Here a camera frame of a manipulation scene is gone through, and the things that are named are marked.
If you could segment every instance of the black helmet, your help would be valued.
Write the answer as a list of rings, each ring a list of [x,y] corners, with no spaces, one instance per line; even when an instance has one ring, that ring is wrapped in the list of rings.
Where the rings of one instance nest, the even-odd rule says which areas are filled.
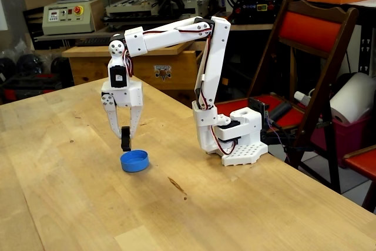
[[[22,55],[17,61],[17,71],[19,73],[42,73],[43,62],[34,54]]]

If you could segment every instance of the wooden drawer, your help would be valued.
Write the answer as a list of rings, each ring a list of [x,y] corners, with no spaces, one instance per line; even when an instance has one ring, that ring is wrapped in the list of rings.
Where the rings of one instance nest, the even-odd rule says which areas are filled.
[[[193,90],[204,43],[175,55],[138,56],[133,58],[134,73],[139,79],[160,90]],[[70,57],[75,85],[108,76],[109,56]]]

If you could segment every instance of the red emergency stop button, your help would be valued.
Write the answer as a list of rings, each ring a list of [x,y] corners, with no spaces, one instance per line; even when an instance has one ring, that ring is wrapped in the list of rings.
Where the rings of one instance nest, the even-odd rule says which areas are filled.
[[[79,15],[82,15],[83,13],[83,7],[82,6],[76,6],[75,9],[73,10],[74,13],[79,16]]]

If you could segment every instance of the paper towel roll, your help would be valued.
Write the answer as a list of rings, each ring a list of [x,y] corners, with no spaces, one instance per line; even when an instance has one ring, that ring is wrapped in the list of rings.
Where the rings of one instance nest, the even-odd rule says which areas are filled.
[[[366,116],[374,107],[376,80],[356,73],[330,100],[334,119],[349,124]]]

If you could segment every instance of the red chair backrest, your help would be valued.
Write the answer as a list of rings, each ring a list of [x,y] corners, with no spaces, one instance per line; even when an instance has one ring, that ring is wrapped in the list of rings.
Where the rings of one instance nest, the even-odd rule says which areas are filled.
[[[287,11],[278,35],[330,53],[340,28],[340,23]]]

